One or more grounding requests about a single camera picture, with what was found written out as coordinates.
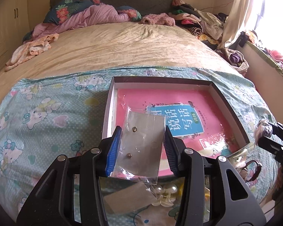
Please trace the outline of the cream wardrobe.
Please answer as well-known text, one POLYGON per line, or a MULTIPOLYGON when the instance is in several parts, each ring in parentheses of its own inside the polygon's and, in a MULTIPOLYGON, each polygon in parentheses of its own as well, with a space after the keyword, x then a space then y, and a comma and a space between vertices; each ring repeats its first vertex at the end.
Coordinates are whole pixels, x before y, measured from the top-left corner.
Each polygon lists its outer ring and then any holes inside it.
POLYGON ((0 0, 0 71, 28 31, 27 0, 0 0))

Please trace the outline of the floral dark pillow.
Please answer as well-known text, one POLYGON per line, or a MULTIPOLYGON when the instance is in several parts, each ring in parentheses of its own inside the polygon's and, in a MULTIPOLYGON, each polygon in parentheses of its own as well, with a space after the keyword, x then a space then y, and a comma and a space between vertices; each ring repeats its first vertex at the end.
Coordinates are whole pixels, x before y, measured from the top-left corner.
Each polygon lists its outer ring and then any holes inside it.
MULTIPOLYGON (((90 6, 99 6, 102 3, 101 0, 61 0, 47 12, 43 23, 62 24, 73 15, 84 11, 90 6)), ((130 6, 120 6, 114 9, 118 14, 128 15, 130 21, 137 22, 142 19, 141 14, 130 6)))

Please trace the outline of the beige bed cover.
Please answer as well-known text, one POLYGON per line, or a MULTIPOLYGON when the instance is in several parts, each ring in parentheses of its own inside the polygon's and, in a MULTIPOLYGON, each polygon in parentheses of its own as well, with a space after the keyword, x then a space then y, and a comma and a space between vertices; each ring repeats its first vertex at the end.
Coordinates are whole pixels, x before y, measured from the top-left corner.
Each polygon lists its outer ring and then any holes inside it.
POLYGON ((0 104, 23 78, 128 66, 196 67, 236 74, 224 59, 180 27, 100 24, 63 32, 50 50, 13 70, 1 70, 0 104))

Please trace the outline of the bag of dark beads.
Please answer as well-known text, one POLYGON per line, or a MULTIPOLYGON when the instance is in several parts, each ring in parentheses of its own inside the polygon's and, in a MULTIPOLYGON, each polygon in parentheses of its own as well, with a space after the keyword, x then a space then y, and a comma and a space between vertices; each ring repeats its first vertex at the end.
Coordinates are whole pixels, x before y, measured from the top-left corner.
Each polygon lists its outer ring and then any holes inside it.
POLYGON ((255 145, 258 145, 261 137, 270 138, 272 136, 272 131, 272 125, 266 119, 261 119, 254 130, 255 145))

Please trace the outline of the pink purple quilt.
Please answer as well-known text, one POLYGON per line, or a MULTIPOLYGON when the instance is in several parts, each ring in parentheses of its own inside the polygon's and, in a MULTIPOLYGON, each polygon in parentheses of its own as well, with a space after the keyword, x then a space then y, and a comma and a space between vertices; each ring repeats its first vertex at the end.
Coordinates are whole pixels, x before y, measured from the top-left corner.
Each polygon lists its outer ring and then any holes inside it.
POLYGON ((61 34, 68 30, 93 26, 96 24, 114 24, 127 21, 130 21, 128 14, 118 13, 113 6, 100 3, 100 5, 92 5, 84 11, 71 16, 62 24, 38 24, 32 31, 31 39, 36 40, 46 35, 55 33, 61 34))

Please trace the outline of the pink fuzzy garment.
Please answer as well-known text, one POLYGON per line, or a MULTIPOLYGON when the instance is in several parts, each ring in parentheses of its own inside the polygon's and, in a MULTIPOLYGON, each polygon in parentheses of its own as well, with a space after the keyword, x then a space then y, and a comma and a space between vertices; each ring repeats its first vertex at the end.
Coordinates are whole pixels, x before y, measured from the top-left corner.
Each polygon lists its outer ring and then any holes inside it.
POLYGON ((164 26, 175 26, 175 19, 169 17, 166 13, 161 14, 148 14, 141 19, 142 24, 149 25, 164 25, 164 26))

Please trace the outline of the Hello Kitty blue blanket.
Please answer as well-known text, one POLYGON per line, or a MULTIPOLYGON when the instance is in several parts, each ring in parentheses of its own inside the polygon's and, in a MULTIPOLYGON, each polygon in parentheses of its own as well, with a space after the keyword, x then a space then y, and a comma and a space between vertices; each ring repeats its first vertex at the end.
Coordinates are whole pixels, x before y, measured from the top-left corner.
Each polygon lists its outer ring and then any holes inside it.
POLYGON ((0 205, 15 221, 29 193, 59 154, 69 157, 101 140, 108 89, 116 76, 213 82, 250 141, 261 119, 276 122, 254 84, 241 75, 204 68, 125 67, 33 79, 9 85, 0 77, 0 205))

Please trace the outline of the cream curtain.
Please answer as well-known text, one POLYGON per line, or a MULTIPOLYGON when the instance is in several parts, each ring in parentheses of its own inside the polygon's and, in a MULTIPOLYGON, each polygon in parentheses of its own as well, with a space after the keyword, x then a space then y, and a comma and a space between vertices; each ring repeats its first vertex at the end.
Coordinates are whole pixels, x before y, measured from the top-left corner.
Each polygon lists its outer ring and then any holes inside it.
POLYGON ((252 29, 256 24, 262 5, 263 0, 234 0, 224 24, 222 40, 217 48, 231 46, 242 31, 252 29))

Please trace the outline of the peach clothes on bed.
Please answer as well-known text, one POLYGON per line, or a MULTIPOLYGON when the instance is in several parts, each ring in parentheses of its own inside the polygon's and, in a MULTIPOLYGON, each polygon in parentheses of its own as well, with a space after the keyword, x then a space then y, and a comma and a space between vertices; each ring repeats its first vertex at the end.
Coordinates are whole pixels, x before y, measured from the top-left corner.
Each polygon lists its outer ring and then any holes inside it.
POLYGON ((10 71, 18 65, 51 49, 51 43, 57 41, 58 38, 59 34, 55 33, 21 45, 13 52, 11 59, 5 64, 4 71, 10 71))

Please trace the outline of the pearl clear hair claw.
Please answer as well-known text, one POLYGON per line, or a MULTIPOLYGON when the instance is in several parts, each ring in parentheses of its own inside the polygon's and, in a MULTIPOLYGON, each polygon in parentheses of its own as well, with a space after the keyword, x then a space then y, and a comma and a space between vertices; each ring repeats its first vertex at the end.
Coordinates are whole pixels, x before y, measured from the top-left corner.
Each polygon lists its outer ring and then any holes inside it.
POLYGON ((151 185, 150 190, 155 196, 152 206, 172 207, 176 201, 178 188, 175 184, 151 185))

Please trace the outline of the laundry basket with clothes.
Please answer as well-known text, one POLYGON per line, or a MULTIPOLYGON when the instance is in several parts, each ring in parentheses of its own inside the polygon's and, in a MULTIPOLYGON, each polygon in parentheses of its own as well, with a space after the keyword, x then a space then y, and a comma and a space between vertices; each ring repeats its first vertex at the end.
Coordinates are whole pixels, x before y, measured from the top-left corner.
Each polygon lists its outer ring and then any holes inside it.
POLYGON ((238 71, 241 75, 245 76, 249 64, 244 58, 243 54, 241 54, 238 50, 232 50, 230 48, 222 48, 216 49, 215 52, 221 56, 224 60, 226 60, 236 71, 238 71))

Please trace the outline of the silver earring card bag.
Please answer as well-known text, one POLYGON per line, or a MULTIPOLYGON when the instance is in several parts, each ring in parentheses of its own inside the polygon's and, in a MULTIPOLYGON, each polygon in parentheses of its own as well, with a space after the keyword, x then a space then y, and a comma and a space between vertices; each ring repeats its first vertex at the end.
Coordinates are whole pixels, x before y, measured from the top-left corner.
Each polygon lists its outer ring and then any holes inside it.
POLYGON ((154 185, 158 180, 165 116, 128 108, 111 177, 154 185))

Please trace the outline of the pile of clothes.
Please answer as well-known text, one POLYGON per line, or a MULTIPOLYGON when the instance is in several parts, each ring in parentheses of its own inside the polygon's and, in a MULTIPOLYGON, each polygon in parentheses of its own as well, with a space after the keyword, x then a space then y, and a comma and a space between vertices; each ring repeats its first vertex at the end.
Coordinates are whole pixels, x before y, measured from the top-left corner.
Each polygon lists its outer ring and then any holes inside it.
POLYGON ((193 8, 183 0, 172 0, 169 17, 175 25, 186 30, 201 42, 215 50, 221 43, 227 15, 212 14, 193 8))

